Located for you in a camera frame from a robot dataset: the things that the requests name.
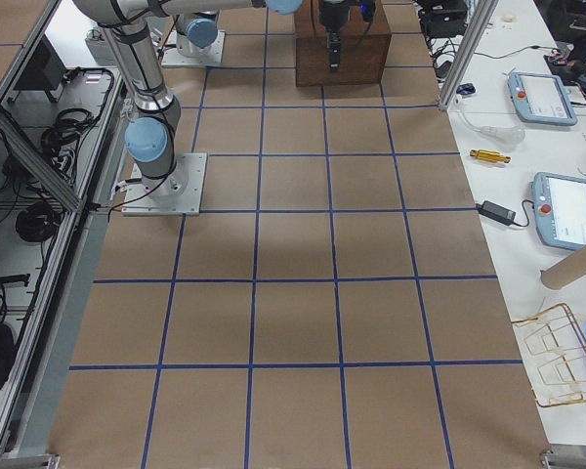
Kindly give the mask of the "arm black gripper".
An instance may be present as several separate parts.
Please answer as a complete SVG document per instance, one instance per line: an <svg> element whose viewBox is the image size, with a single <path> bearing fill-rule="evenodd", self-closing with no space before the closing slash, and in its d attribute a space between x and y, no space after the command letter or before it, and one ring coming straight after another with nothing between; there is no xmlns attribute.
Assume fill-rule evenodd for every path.
<svg viewBox="0 0 586 469"><path fill-rule="evenodd" d="M341 64L342 38L340 30L349 21L350 6L346 0L319 1L319 22L327 31L329 71L337 72Z"/></svg>

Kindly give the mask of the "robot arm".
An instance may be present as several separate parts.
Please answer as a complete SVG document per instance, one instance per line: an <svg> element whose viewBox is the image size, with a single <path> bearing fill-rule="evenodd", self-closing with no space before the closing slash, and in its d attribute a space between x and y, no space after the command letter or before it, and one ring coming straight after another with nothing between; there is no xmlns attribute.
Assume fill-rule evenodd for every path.
<svg viewBox="0 0 586 469"><path fill-rule="evenodd" d="M219 29L223 10L267 8L280 15L292 15L301 1L173 1L167 12L176 30L176 51L183 64L218 66L221 63L225 33Z"/></svg>
<svg viewBox="0 0 586 469"><path fill-rule="evenodd" d="M280 15L296 13L300 1L77 1L80 12L105 33L132 94L139 117L128 125L125 147L141 172L144 196L152 199L182 193L187 178L178 168L174 148L180 103L166 85L152 45L147 18L177 16L180 34L197 48L210 46L219 33L210 13L267 8Z"/></svg>

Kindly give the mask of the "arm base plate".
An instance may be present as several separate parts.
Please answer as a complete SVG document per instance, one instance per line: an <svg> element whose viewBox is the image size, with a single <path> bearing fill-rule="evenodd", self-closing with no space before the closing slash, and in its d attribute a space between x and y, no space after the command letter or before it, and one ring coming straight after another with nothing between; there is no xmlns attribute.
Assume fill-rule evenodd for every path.
<svg viewBox="0 0 586 469"><path fill-rule="evenodd" d="M157 183L145 178L126 190L121 212L126 216L172 216L200 213L208 154L205 152L176 155L175 171L161 187L147 195Z"/></svg>
<svg viewBox="0 0 586 469"><path fill-rule="evenodd" d="M222 64L225 32L218 31L216 40L205 48L192 44L173 30L163 51L162 66L168 68L218 67Z"/></svg>

